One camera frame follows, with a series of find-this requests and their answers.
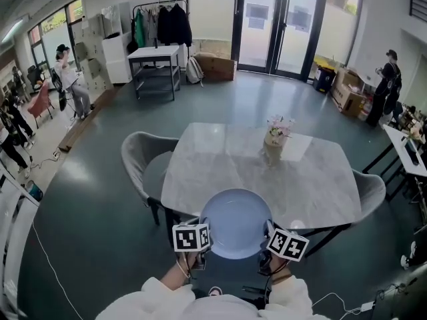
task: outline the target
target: white shirt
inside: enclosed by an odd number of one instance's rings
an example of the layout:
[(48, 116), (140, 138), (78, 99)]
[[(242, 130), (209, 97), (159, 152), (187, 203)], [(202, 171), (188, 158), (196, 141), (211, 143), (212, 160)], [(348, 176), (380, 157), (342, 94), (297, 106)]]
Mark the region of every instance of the white shirt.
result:
[(2, 144), (3, 142), (5, 142), (6, 138), (8, 136), (9, 136), (9, 132), (7, 131), (6, 127), (3, 127), (3, 129), (0, 130), (0, 144)]
[(151, 277), (141, 291), (114, 301), (96, 320), (327, 320), (313, 315), (307, 285), (295, 277), (272, 286), (270, 303), (261, 311), (233, 295), (195, 300), (191, 287), (171, 291)]
[(62, 63), (62, 59), (55, 62), (55, 72), (62, 82), (62, 88), (67, 89), (77, 81), (77, 75), (75, 74), (75, 70), (69, 67), (68, 63), (65, 68), (62, 68)]

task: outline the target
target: white floor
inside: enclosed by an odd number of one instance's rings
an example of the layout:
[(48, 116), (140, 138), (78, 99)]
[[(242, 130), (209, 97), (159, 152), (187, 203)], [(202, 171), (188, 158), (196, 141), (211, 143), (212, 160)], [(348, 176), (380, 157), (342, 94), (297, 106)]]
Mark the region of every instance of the white floor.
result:
[[(91, 102), (94, 102), (101, 92), (91, 93), (90, 98)], [(28, 151), (28, 154), (25, 150), (18, 146), (16, 150), (22, 155), (24, 160), (29, 164), (29, 154), (33, 157), (33, 164), (31, 173), (28, 179), (25, 178), (24, 172), (18, 174), (18, 165), (10, 159), (3, 151), (0, 153), (0, 160), (4, 163), (7, 170), (20, 182), (20, 184), (25, 184), (28, 181), (32, 180), (35, 184), (43, 191), (46, 192), (47, 187), (49, 186), (53, 176), (57, 172), (58, 168), (61, 166), (63, 160), (66, 158), (67, 154), (60, 152), (58, 150), (58, 145), (64, 136), (67, 134), (68, 130), (73, 126), (74, 122), (80, 122), (80, 120), (75, 121), (74, 116), (74, 103), (73, 100), (69, 100), (68, 104), (64, 111), (59, 110), (59, 101), (58, 93), (52, 91), (49, 94), (52, 105), (55, 109), (49, 108), (52, 114), (50, 118), (49, 113), (44, 111), (40, 117), (37, 118), (37, 123), (39, 128), (35, 124), (34, 117), (28, 113), (28, 103), (22, 106), (21, 114), (24, 116), (25, 120), (35, 132), (35, 137), (33, 141), (35, 142), (34, 146)], [(55, 160), (53, 154), (54, 152), (59, 151), (61, 154), (59, 160), (57, 161), (44, 161), (46, 159)]]

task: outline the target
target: door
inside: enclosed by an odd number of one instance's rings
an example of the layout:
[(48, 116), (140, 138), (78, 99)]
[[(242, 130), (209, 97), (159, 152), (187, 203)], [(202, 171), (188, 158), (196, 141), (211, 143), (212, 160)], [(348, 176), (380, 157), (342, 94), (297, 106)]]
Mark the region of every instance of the door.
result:
[(232, 58), (238, 69), (306, 81), (322, 26), (321, 3), (236, 0)]

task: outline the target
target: red chair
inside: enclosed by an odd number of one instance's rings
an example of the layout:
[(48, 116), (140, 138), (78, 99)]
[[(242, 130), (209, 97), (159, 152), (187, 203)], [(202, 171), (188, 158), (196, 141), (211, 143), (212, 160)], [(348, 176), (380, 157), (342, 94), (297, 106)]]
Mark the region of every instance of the red chair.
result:
[(37, 94), (35, 98), (31, 101), (31, 105), (28, 107), (28, 112), (34, 116), (35, 124), (37, 126), (37, 129), (39, 128), (39, 125), (37, 124), (37, 118), (41, 115), (44, 110), (47, 109), (49, 112), (49, 115), (51, 116), (51, 119), (53, 119), (52, 114), (49, 110), (49, 107), (52, 106), (51, 100), (49, 99), (49, 83), (47, 80), (43, 82), (43, 85), (40, 88), (40, 92)]

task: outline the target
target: black cap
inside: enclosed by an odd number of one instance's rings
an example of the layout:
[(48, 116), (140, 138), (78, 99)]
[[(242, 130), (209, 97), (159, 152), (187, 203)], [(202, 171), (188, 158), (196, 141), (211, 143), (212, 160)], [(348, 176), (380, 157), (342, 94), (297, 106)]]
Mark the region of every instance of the black cap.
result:
[(56, 48), (56, 52), (64, 52), (64, 51), (66, 51), (66, 50), (69, 50), (69, 47), (68, 46), (65, 46), (64, 44), (60, 44), (60, 46), (58, 46), (57, 48)]
[(387, 56), (392, 56), (395, 61), (398, 60), (398, 54), (395, 52), (395, 50), (388, 50), (386, 54)]

